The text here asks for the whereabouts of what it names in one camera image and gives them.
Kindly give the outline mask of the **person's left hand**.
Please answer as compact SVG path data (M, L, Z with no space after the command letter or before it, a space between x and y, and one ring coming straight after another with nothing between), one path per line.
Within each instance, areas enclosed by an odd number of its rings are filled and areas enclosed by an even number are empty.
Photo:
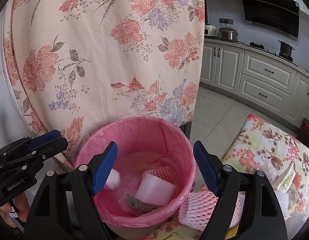
M15 206L18 209L18 218L20 219L20 221L26 222L30 211L30 205L25 193L22 193L15 198ZM16 228L16 225L9 216L9 213L11 212L12 207L10 203L6 203L5 205L0 206L0 215L3 218L4 222L10 227Z

